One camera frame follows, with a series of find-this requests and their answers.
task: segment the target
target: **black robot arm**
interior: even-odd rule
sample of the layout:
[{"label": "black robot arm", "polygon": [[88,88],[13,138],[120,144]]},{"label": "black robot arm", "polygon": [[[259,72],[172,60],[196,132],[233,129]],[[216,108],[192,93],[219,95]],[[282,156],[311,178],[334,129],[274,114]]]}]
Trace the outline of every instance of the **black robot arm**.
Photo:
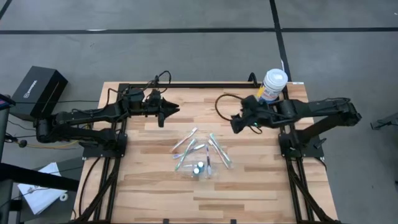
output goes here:
[{"label": "black robot arm", "polygon": [[75,128],[79,124],[88,124],[97,121],[117,123],[130,116],[158,117],[159,127],[163,127],[164,119],[178,112],[178,105],[166,101],[158,90],[144,100],[144,92],[140,89],[130,89],[115,103],[95,110],[73,110],[61,112],[48,118],[38,119],[35,122],[36,137],[39,142],[49,143],[68,141],[71,139],[95,141],[102,145],[113,147],[118,141],[118,135],[111,128],[100,131]]},{"label": "black robot arm", "polygon": [[259,104],[251,95],[243,99],[241,104],[242,116],[237,114],[232,116],[231,120],[234,133],[239,133],[245,126],[279,128],[302,118],[327,116],[320,121],[321,123],[325,120],[322,125],[313,125],[313,131],[322,133],[335,126],[354,126],[361,119],[361,115],[348,98],[330,98],[309,103],[282,100],[271,104]]}]

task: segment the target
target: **concrete floor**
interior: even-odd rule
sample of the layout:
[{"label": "concrete floor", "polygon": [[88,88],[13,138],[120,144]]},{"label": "concrete floor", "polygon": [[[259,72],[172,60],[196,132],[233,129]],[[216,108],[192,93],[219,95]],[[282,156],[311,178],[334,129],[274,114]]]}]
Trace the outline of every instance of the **concrete floor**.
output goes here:
[{"label": "concrete floor", "polygon": [[[278,0],[282,27],[394,27],[398,1]],[[13,0],[0,29],[273,27],[266,0]],[[398,32],[284,34],[293,81],[310,100],[344,96],[362,114],[353,128],[322,137],[338,216],[345,223],[397,223],[396,127],[369,123],[398,111]],[[32,65],[56,68],[70,82],[63,100],[97,100],[105,81],[144,81],[170,70],[175,81],[261,79],[280,67],[274,33],[0,35],[0,90],[13,94]],[[56,111],[96,103],[58,105]],[[28,123],[11,117],[24,126]],[[9,133],[32,134],[9,125]],[[79,157],[7,145],[3,161],[33,168]],[[60,222],[70,211],[41,223]]]}]

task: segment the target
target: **small bottle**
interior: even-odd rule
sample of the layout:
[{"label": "small bottle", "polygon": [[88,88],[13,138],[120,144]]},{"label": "small bottle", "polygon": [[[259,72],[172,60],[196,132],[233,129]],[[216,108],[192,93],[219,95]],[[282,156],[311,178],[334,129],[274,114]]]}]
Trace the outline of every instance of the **small bottle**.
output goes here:
[{"label": "small bottle", "polygon": [[287,75],[283,70],[278,68],[269,70],[257,92],[258,102],[272,103],[275,101],[279,93],[285,88],[286,83]]},{"label": "small bottle", "polygon": [[198,162],[198,168],[200,172],[205,170],[205,164],[203,162]]},{"label": "small bottle", "polygon": [[199,173],[200,173],[200,170],[199,170],[199,168],[194,168],[194,170],[193,170],[193,175],[194,176],[197,176],[197,175],[199,175]]}]

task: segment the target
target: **black box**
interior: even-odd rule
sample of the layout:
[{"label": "black box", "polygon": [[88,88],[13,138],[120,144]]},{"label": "black box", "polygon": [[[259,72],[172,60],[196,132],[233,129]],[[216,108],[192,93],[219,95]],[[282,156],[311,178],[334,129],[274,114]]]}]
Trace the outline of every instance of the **black box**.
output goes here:
[{"label": "black box", "polygon": [[67,83],[56,69],[32,66],[12,96],[10,114],[26,121],[51,115]]}]

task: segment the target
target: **wooden tabletop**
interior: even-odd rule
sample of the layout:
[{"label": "wooden tabletop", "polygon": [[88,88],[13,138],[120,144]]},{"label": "wooden tabletop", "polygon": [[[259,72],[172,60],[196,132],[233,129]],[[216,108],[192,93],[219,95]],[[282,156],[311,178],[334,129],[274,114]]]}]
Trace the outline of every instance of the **wooden tabletop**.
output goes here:
[{"label": "wooden tabletop", "polygon": [[[99,107],[106,102],[108,88],[118,89],[119,82],[104,83]],[[307,100],[302,83],[288,83],[291,99]],[[181,110],[165,120],[159,128],[157,118],[134,116],[127,121],[128,145],[121,159],[118,186],[113,208],[113,223],[295,223],[292,196],[286,164],[280,155],[278,129],[262,128],[254,134],[249,128],[234,134],[229,122],[215,111],[215,100],[223,93],[241,97],[256,94],[257,89],[246,88],[170,88],[162,96],[180,105]],[[116,99],[112,94],[111,102]],[[223,98],[219,102],[221,114],[229,116],[239,112],[239,100]],[[312,118],[301,119],[297,129],[313,123]],[[95,124],[96,129],[110,127],[108,123]],[[183,152],[193,138],[206,143],[214,133],[233,162],[228,170],[214,150],[210,150],[214,176],[194,179],[190,172],[174,171],[177,160],[170,149],[194,127],[198,131],[177,151]],[[85,161],[78,195],[88,169],[95,159]],[[101,159],[88,178],[83,194],[83,210],[98,192],[103,169]],[[206,161],[206,152],[200,149],[185,159],[185,164]],[[325,168],[315,159],[304,160],[308,188],[322,209],[337,219]],[[300,200],[303,218],[304,202]],[[108,195],[105,195],[101,218],[104,218]]]}]

